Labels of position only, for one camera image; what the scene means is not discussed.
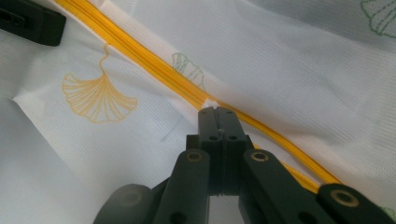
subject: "white fabric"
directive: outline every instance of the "white fabric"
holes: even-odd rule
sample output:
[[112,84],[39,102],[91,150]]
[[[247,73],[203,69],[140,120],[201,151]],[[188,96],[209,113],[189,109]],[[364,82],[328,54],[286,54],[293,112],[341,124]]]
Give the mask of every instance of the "white fabric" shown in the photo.
[[182,52],[208,92],[396,206],[394,2],[127,2],[92,0],[170,64]]
[[[39,2],[50,4],[50,0]],[[394,23],[390,18],[386,26],[378,17],[381,13],[376,13],[379,9],[375,10],[382,8],[377,4],[389,3],[92,3],[200,88],[284,134],[379,205],[396,208]],[[0,31],[0,96],[18,103],[57,156],[49,149],[42,153],[61,161],[64,172],[41,175],[42,171],[33,168],[21,172],[32,173],[41,181],[38,190],[49,191],[31,200],[28,197],[30,204],[46,206],[43,200],[53,197],[60,201],[59,209],[52,207],[53,219],[46,220],[41,211],[32,210],[37,222],[31,223],[87,223],[116,188],[129,183],[154,187],[170,175],[186,134],[197,132],[194,108],[105,44],[70,15],[57,48]],[[137,99],[136,108],[118,121],[104,122],[103,113],[98,118],[86,114],[91,119],[80,116],[67,101],[71,89],[65,87],[75,82],[71,75],[80,80],[99,78],[102,59],[114,88]],[[1,124],[12,130],[12,123]],[[244,128],[255,143],[310,175],[270,139],[247,125]],[[2,139],[12,134],[2,133]],[[22,141],[29,146],[28,140]],[[14,147],[0,145],[0,152],[2,148]],[[7,170],[21,167],[19,160],[28,161],[27,155],[15,155],[18,159],[8,163],[11,168]],[[35,158],[29,162],[33,166]],[[45,169],[58,168],[49,161]],[[0,173],[0,177],[11,174]],[[81,195],[72,196],[75,188],[63,189],[70,200],[64,205],[63,198],[56,198],[60,196],[56,196],[58,186],[52,184],[55,177],[75,185]],[[19,193],[8,186],[0,198],[12,200]],[[235,198],[212,200],[210,223],[242,223]],[[84,204],[87,213],[75,212],[73,204]],[[16,214],[10,208],[5,211],[0,223],[24,220],[13,219]]]

